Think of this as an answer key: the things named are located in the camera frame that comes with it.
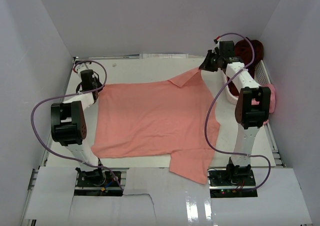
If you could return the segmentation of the salmon pink t shirt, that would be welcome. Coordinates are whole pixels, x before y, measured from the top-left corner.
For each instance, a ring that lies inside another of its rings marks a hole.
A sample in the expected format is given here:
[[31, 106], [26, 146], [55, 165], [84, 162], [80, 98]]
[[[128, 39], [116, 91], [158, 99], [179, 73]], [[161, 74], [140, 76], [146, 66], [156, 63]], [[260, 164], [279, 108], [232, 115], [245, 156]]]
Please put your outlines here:
[[169, 171], [207, 182], [220, 124], [201, 71], [169, 80], [109, 84], [99, 94], [93, 153], [99, 158], [169, 155]]

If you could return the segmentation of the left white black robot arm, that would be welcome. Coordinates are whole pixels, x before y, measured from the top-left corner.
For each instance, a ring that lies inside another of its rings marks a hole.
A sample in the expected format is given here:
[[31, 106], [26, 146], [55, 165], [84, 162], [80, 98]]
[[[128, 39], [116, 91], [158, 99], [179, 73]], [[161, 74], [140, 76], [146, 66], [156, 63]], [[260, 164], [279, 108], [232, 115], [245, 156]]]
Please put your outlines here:
[[68, 149], [74, 158], [79, 159], [76, 170], [84, 181], [101, 186], [106, 174], [100, 168], [87, 166], [100, 165], [101, 162], [91, 150], [87, 137], [87, 125], [84, 110], [96, 103], [99, 92], [79, 94], [65, 102], [54, 103], [50, 107], [51, 136], [55, 142]]

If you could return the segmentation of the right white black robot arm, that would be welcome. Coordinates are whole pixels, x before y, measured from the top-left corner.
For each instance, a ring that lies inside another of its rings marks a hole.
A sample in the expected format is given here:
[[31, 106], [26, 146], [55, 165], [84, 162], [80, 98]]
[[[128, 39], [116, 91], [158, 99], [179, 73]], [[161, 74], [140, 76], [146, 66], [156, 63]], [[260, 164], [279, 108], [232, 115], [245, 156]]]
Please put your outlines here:
[[238, 124], [236, 143], [233, 152], [228, 153], [229, 162], [221, 177], [233, 186], [243, 185], [252, 172], [256, 135], [269, 118], [271, 90], [253, 79], [239, 57], [221, 54], [218, 49], [208, 50], [199, 69], [209, 72], [222, 70], [239, 92], [234, 112]]

